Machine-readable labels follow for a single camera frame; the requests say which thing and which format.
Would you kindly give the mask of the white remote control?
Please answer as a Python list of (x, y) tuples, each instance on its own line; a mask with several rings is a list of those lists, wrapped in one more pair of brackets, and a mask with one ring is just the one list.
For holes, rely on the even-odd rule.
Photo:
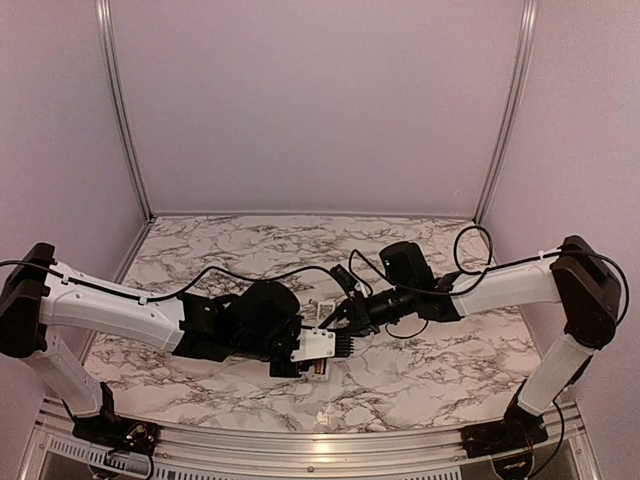
[(328, 300), (309, 301), (313, 307), (311, 315), (312, 334), (310, 344), (306, 347), (316, 357), (311, 359), (311, 367), (305, 373), (306, 378), (313, 381), (327, 381), (329, 379), (329, 359), (335, 354), (335, 335), (320, 328), (320, 324), (335, 310), (335, 302)]

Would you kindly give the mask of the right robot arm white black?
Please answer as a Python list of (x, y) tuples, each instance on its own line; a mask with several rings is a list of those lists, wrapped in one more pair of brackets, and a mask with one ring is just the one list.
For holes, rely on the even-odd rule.
[(565, 238), (555, 250), (487, 266), (479, 273), (457, 269), (435, 277), (420, 247), (407, 241), (383, 249), (380, 260), (380, 275), (390, 289), (366, 297), (356, 289), (355, 275), (341, 270), (348, 296), (324, 326), (338, 323), (341, 333), (367, 336), (412, 314), (446, 323), (506, 307), (561, 304), (566, 322), (560, 337), (496, 425), (495, 438), (506, 448), (519, 446), (533, 433), (534, 419), (613, 340), (629, 308), (629, 285), (622, 269), (580, 236)]

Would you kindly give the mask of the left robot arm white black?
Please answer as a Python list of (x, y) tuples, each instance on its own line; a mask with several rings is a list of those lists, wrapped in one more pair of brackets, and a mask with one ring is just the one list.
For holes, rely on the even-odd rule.
[(106, 445), (125, 438), (111, 390), (93, 378), (62, 339), (80, 327), (132, 339), (174, 356), (222, 362), (265, 362), (275, 378), (299, 375), (300, 303), (284, 285), (257, 281), (242, 294), (208, 298), (186, 292), (156, 295), (85, 277), (35, 244), (1, 290), (1, 353), (32, 368), (64, 401), (73, 421)]

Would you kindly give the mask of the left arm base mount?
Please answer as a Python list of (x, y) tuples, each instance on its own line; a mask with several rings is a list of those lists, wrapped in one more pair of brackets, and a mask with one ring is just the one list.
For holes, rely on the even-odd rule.
[(152, 455), (160, 426), (153, 422), (116, 416), (75, 418), (73, 435), (81, 440), (109, 447), (111, 450)]

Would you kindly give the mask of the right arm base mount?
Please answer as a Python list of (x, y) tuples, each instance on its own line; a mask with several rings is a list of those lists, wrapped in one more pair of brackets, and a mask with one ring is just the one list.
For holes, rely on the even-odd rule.
[(543, 418), (516, 407), (501, 420), (463, 427), (462, 445), (469, 458), (525, 449), (548, 440)]

